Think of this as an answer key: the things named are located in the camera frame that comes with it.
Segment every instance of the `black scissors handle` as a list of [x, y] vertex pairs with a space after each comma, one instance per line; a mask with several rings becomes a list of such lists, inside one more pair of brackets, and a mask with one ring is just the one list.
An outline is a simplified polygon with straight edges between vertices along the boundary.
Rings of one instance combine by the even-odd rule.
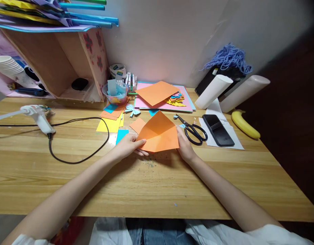
[[[201, 132], [203, 132], [203, 134], [205, 135], [205, 137], [202, 138], [202, 137], [200, 136], [200, 134], [196, 131], [195, 128], [201, 130]], [[191, 139], [190, 136], [188, 135], [188, 131], [189, 131], [191, 134], [193, 134], [193, 135], [199, 140], [199, 142], [196, 142], [196, 141], [194, 141], [193, 139]], [[205, 132], [205, 130], [203, 130], [201, 127], [199, 127], [199, 126], [196, 125], [196, 124], [192, 124], [192, 125], [188, 124], [188, 125], [186, 125], [186, 127], [184, 128], [184, 132], [185, 132], [185, 135], [188, 137], [189, 141], [190, 141], [191, 143], [195, 144], [195, 145], [202, 145], [202, 142], [203, 142], [203, 141], [206, 141], [206, 140], [208, 139], [208, 135], [207, 135], [207, 133]]]

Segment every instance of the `hand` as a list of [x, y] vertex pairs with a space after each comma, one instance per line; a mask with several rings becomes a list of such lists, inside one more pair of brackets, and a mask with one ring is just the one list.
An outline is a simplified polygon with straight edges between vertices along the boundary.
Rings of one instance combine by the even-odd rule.
[[194, 152], [190, 141], [182, 131], [182, 129], [177, 125], [176, 126], [177, 130], [177, 138], [178, 138], [178, 144], [180, 148], [178, 148], [178, 152], [180, 153], [181, 157], [183, 158], [184, 161], [187, 163], [191, 163], [197, 156], [197, 154]]
[[141, 149], [137, 149], [139, 146], [146, 143], [146, 140], [137, 140], [137, 135], [127, 134], [124, 138], [109, 152], [113, 156], [118, 156], [119, 160], [130, 155], [132, 152], [140, 156], [149, 156], [149, 153]]

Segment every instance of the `banana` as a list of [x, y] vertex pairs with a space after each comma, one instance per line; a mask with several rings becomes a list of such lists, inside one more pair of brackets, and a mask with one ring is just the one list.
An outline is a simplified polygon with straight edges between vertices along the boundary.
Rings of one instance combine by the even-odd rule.
[[236, 124], [236, 126], [241, 129], [244, 133], [249, 135], [251, 138], [259, 139], [260, 133], [255, 130], [250, 124], [243, 119], [242, 113], [245, 111], [242, 110], [235, 110], [232, 112], [232, 120]]

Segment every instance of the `white wall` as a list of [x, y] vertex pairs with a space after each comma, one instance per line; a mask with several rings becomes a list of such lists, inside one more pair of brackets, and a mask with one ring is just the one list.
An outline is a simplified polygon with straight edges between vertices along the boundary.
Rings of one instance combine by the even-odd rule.
[[199, 71], [232, 42], [258, 71], [314, 23], [307, 0], [107, 0], [119, 27], [103, 29], [110, 64], [123, 63], [143, 81], [196, 87]]

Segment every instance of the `orange paper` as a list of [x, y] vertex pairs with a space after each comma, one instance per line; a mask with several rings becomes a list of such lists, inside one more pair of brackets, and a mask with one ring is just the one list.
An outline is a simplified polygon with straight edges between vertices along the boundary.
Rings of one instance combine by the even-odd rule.
[[108, 113], [107, 111], [103, 111], [100, 114], [100, 117], [116, 120], [121, 115], [124, 108], [126, 107], [126, 104], [129, 101], [129, 99], [130, 99], [130, 97], [127, 98], [127, 101], [124, 105], [120, 105], [112, 113]]
[[154, 106], [177, 93], [178, 88], [166, 82], [159, 81], [149, 87], [138, 89], [136, 92], [151, 106]]
[[161, 111], [158, 111], [143, 126], [137, 141], [141, 139], [147, 140], [139, 147], [145, 151], [158, 152], [179, 148], [175, 124]]
[[137, 118], [133, 123], [130, 124], [130, 127], [137, 133], [140, 134], [141, 129], [146, 123], [141, 118]]

